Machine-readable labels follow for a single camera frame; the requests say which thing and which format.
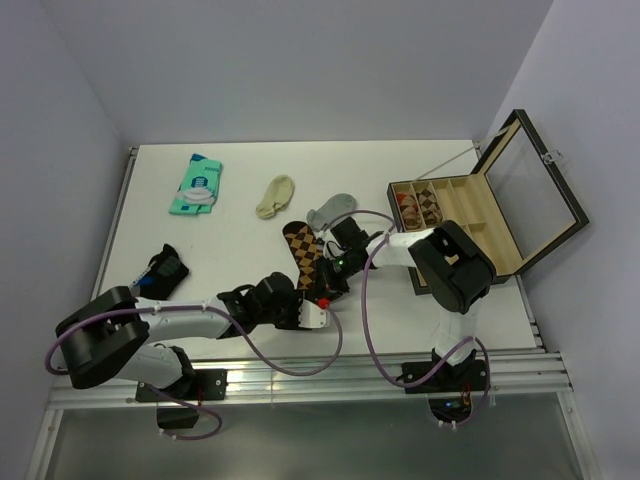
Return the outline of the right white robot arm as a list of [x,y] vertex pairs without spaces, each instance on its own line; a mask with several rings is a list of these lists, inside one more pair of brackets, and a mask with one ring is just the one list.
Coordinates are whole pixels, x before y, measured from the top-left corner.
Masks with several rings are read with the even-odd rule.
[[413,232],[387,231],[368,234],[350,212],[341,214],[320,230],[330,233],[341,254],[316,261],[316,280],[310,297],[336,300],[349,292],[348,280],[365,270],[382,267],[415,269],[441,307],[433,365],[435,383],[452,390],[468,374],[475,359],[479,302],[490,290],[497,273],[493,262],[452,220]]

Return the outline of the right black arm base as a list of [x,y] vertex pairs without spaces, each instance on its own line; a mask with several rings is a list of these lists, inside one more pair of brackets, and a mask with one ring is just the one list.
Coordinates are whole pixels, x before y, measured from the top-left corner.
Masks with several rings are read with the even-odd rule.
[[445,394],[443,398],[429,400],[433,416],[444,423],[467,420],[473,413],[472,395],[484,392],[489,385],[487,364],[475,358],[473,350],[462,363],[445,363],[433,376],[419,386],[406,388],[406,394]]

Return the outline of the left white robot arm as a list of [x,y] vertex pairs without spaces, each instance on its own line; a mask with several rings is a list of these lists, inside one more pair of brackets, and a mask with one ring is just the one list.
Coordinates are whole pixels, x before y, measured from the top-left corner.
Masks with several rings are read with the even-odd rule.
[[303,293],[279,272],[257,285],[185,305],[135,297],[114,287],[61,322],[56,335],[74,388],[122,378],[183,399],[193,391],[196,373],[185,351],[168,341],[230,339],[259,325],[306,330],[303,300]]

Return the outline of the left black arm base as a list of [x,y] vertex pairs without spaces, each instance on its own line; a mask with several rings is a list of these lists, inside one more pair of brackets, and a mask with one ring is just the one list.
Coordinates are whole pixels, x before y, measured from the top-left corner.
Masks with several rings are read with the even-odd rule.
[[222,401],[226,396],[228,371],[226,369],[196,369],[192,379],[180,380],[175,386],[154,389],[138,383],[135,393],[137,403],[170,402],[173,407],[156,408],[156,424],[163,431],[185,436],[193,429],[204,412],[192,405],[204,407],[209,401]]

